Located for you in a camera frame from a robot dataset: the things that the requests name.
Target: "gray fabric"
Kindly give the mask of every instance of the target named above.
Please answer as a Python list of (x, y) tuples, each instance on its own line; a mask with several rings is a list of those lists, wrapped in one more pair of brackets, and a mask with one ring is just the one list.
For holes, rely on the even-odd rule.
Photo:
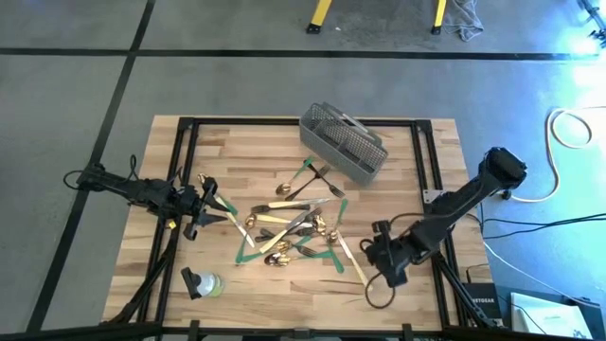
[(463, 42), (468, 42), (484, 31), (482, 22), (475, 14), (477, 0), (448, 0), (442, 27), (448, 33), (458, 32)]

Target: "concrete floor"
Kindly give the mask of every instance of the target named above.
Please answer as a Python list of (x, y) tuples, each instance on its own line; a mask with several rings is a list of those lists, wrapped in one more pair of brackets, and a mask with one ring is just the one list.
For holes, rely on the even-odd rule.
[[(585, 37), (594, 29), (574, 0), (480, 1), (486, 31), (465, 44), (429, 35), (432, 2), (335, 0), (322, 35), (309, 36), (303, 29), (314, 3), (158, 0), (142, 48), (571, 53), (591, 50)], [(0, 47), (128, 48), (144, 7), (144, 0), (4, 0)], [(25, 329), (75, 197), (62, 175), (88, 160), (123, 63), (0, 56), (0, 213), (12, 218), (0, 239), (0, 333)], [(553, 184), (545, 115), (558, 106), (603, 104), (606, 81), (596, 75), (604, 71), (598, 62), (139, 57), (102, 162), (126, 172), (129, 155), (143, 153), (154, 115), (297, 116), (325, 100), (355, 116), (456, 118), (471, 175), (489, 147), (505, 146), (529, 167), (518, 194), (541, 196)], [(592, 121), (603, 136), (604, 120)], [(583, 138), (575, 122), (567, 123), (567, 136)], [(554, 150), (561, 192), (536, 205), (489, 199), (487, 217), (553, 221), (601, 212), (606, 145)], [(98, 323), (126, 214), (111, 195), (89, 196), (46, 329)], [(516, 228), (489, 224), (486, 234)], [(603, 225), (591, 223), (490, 245), (567, 294), (606, 306), (604, 237)], [(499, 260), (490, 266), (497, 285), (549, 292)]]

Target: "yellow metal leg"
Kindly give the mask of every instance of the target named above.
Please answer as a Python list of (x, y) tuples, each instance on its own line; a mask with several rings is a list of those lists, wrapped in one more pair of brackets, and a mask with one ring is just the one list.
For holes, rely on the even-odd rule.
[(442, 30), (442, 20), (444, 20), (444, 11), (446, 10), (446, 0), (437, 0), (436, 20), (432, 28), (432, 34), (438, 35)]
[(315, 8), (315, 12), (313, 13), (312, 21), (307, 26), (308, 33), (314, 33), (314, 34), (320, 33), (320, 29), (322, 28), (322, 23), (324, 23), (326, 14), (329, 12), (330, 3), (332, 3), (332, 0), (318, 0), (318, 6), (316, 6), (316, 8)]

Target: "silverware basket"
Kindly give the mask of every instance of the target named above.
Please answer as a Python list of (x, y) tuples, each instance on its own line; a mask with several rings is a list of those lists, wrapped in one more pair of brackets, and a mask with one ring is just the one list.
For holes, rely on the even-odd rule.
[(380, 137), (326, 102), (312, 104), (299, 131), (307, 148), (360, 186), (370, 184), (387, 159)]

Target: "butcher block tabletop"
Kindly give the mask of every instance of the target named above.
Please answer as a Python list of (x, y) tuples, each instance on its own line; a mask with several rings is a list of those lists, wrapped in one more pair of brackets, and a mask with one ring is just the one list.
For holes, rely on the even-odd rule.
[[(178, 116), (154, 118), (139, 177), (166, 178), (178, 121)], [(456, 190), (467, 183), (469, 177), (455, 121), (433, 119), (432, 126), (444, 188)], [(368, 264), (359, 242), (372, 238), (371, 223), (391, 219), (403, 212), (422, 212), (410, 129), (372, 127), (372, 130), (382, 138), (389, 156), (370, 186), (360, 188), (335, 169), (326, 175), (329, 182), (346, 194), (348, 207), (339, 231), (368, 278), (377, 270)], [(188, 134), (187, 131), (179, 166), (185, 162)], [(421, 148), (427, 177), (431, 179), (424, 143)], [(238, 210), (237, 218), (244, 222), (252, 206), (283, 199), (276, 195), (276, 187), (293, 177), (310, 155), (313, 153), (299, 141), (297, 126), (203, 124), (188, 181), (202, 192), (197, 175), (204, 173), (214, 177), (219, 185), (218, 192)], [(324, 162), (316, 157), (313, 165), (319, 169)], [(305, 170), (294, 180), (293, 188), (299, 188), (311, 178), (313, 173)], [(322, 205), (322, 217), (329, 228), (333, 227), (341, 201), (319, 180), (312, 182), (297, 197), (311, 198), (335, 199)], [(212, 208), (208, 212), (221, 214)], [(276, 210), (269, 214), (292, 219), (298, 213), (300, 211)], [(414, 217), (399, 219), (394, 223), (392, 236), (400, 234), (414, 221)], [(131, 209), (103, 320), (115, 316), (143, 282), (156, 222), (157, 218), (145, 209)], [(258, 236), (261, 227), (277, 233), (284, 225), (257, 222), (250, 229), (251, 236)], [(164, 245), (169, 231), (165, 233)], [(223, 328), (394, 331), (409, 323), (415, 331), (441, 330), (430, 261), (408, 266), (408, 283), (396, 288), (393, 304), (377, 310), (366, 303), (364, 286), (339, 243), (334, 245), (334, 251), (345, 267), (342, 274), (336, 271), (332, 259), (292, 260), (287, 266), (275, 267), (266, 265), (263, 256), (236, 264), (242, 234), (229, 221), (199, 228), (193, 242), (183, 234), (179, 238), (164, 326), (187, 327), (190, 320), (197, 319), (202, 326)], [(300, 237), (286, 239), (296, 242)], [(487, 262), (479, 226), (474, 220), (461, 220), (454, 229), (453, 240), (460, 273), (469, 266)], [(246, 245), (244, 255), (257, 253), (262, 245), (263, 242), (257, 242), (255, 248)], [(312, 238), (305, 245), (318, 252), (328, 249), (320, 237)], [(300, 256), (295, 250), (290, 250), (288, 255)], [(210, 271), (219, 275), (225, 282), (223, 294), (191, 300), (180, 273), (184, 267), (194, 273)], [(491, 281), (488, 267), (475, 267), (472, 274), (474, 281)], [(151, 294), (149, 320), (155, 316), (159, 281)], [(451, 322), (455, 323), (453, 293), (446, 279), (444, 283), (448, 313)], [(377, 278), (369, 298), (376, 304), (383, 304), (390, 294), (391, 289), (384, 279)]]

